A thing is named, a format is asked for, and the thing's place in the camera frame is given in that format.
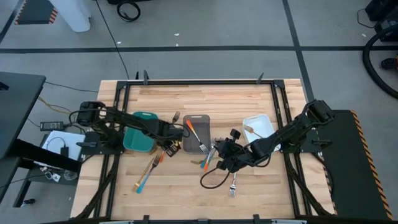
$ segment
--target wooden tabletop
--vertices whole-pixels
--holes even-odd
[[[116,82],[101,82],[98,101],[113,105]],[[294,117],[301,113],[306,103],[303,88],[299,79],[286,79],[285,85]],[[186,114],[207,114],[211,119],[211,137],[229,137],[232,128],[242,131],[242,120],[258,114],[268,115],[277,129],[269,85],[134,86],[130,90],[127,112],[135,111],[153,112],[166,121],[171,121],[174,113],[180,111],[178,123]],[[238,143],[246,144],[243,135]],[[204,171],[190,160],[200,160],[203,156],[193,156],[183,150],[171,158],[166,157],[154,169],[143,192],[136,194],[132,190],[134,183],[153,157],[131,151],[121,156],[112,220],[142,220],[144,215],[150,215],[151,220],[250,219],[253,214],[259,214],[261,218],[294,217],[283,155],[279,152],[273,154],[268,167],[245,167],[237,173],[235,198],[228,197],[232,175],[218,189],[202,188],[199,180]],[[322,165],[309,154],[302,154],[301,158],[308,188],[323,207],[333,213]],[[93,156],[83,164],[71,217],[78,215],[96,192],[102,161],[103,156]],[[207,176],[204,183],[216,185],[225,175],[226,171],[217,170]],[[299,188],[296,189],[300,211],[304,214],[302,196]],[[102,215],[107,195],[106,192],[103,197]]]

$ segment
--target black metal frame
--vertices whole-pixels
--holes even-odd
[[[256,85],[256,84],[257,85],[270,85],[272,99],[274,101],[274,106],[275,106],[275,113],[277,115],[278,127],[279,128],[283,127],[283,122],[282,122],[282,115],[280,113],[280,106],[279,106],[279,101],[278,101],[278,96],[277,96],[277,87],[280,88],[280,91],[282,93],[282,101],[284,104],[287,121],[289,122],[292,120],[283,80],[261,80],[261,79],[258,79],[258,80],[255,80],[255,79],[250,79],[250,80],[149,80],[148,76],[146,76],[146,77],[144,76],[144,78],[145,78],[144,80],[118,81],[117,85],[116,85],[116,92],[115,92],[113,105],[116,107],[119,106],[121,90],[125,89],[122,111],[127,112],[129,92],[130,92],[130,88],[132,86],[141,86],[141,85]],[[295,156],[295,161],[296,161],[296,169],[298,171],[297,173],[305,183],[300,156],[298,154],[295,154],[294,156]],[[114,163],[116,163],[116,171],[117,171],[118,165],[119,165],[119,158],[120,158],[120,155],[114,156]],[[101,185],[103,183],[104,178],[106,176],[107,168],[108,168],[108,161],[109,161],[109,156],[105,155],[102,170],[101,170],[99,185]],[[284,154],[284,161],[286,164],[286,169],[288,169],[287,164],[291,163],[290,156],[288,154]],[[114,191],[115,191],[115,186],[116,186],[116,178],[117,178],[117,175],[114,176],[114,178],[112,179],[112,181],[110,183],[110,187],[109,187],[109,197],[108,197],[108,202],[106,205],[106,218],[108,218],[108,219],[111,218],[111,214],[112,214]],[[291,176],[288,175],[287,178],[289,181],[290,198],[292,200],[294,215],[295,215],[295,217],[298,217],[298,216],[300,216],[300,209],[299,209],[299,203],[297,200],[297,193],[295,191],[295,184],[294,184],[294,181],[291,178]],[[304,204],[305,204],[306,215],[311,215],[312,214],[311,206],[310,206],[307,198],[304,195],[303,195],[303,199],[304,199]],[[94,218],[99,217],[100,210],[101,210],[101,199],[96,204],[95,211],[94,211]],[[134,223],[135,222],[147,223],[148,220],[149,220],[149,216],[146,216],[146,218],[144,218],[142,221],[135,220]],[[254,222],[257,223],[259,220],[260,219],[259,219],[258,215],[254,215]],[[189,221],[191,221],[191,220],[162,220],[160,222],[162,222],[162,223],[184,222],[185,223],[185,222],[189,222]],[[219,220],[219,221],[221,221],[221,222],[239,221],[240,223],[253,223],[253,220]]]

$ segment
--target gray floor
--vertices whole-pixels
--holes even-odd
[[[113,47],[108,30],[94,1],[84,0],[91,13],[91,29],[74,33],[58,16],[52,25],[12,25],[0,49],[69,49]],[[298,39],[303,46],[361,46],[375,34],[356,22],[356,11],[369,0],[289,0]],[[281,0],[153,0],[140,2],[142,17],[125,23],[116,8],[99,0],[104,16],[119,47],[173,47],[268,45],[293,46]],[[0,7],[0,29],[17,0]],[[369,22],[362,14],[361,20]],[[395,52],[372,52],[375,64]],[[156,78],[301,78],[294,51],[196,51],[123,52],[131,77],[146,69]],[[398,102],[382,92],[369,78],[361,62],[361,52],[304,52],[305,64],[316,98],[335,109],[356,110],[394,217],[398,216],[398,156],[395,146]],[[117,53],[0,54],[0,70],[41,74],[50,82],[97,90],[101,80],[125,79]],[[380,71],[398,88],[396,72]],[[78,109],[95,93],[82,93],[45,85],[41,97],[51,104]],[[40,121],[66,121],[37,102],[29,118]],[[43,135],[26,122],[21,139],[39,144]],[[24,177],[19,170],[15,179]],[[33,183],[27,198],[37,203],[11,208],[21,183],[11,187],[0,204],[2,223],[42,223],[69,217],[74,187]]]

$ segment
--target black desk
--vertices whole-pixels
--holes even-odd
[[[79,172],[81,162],[17,139],[43,89],[45,77],[0,72],[0,202],[18,167],[34,169],[33,161]]]

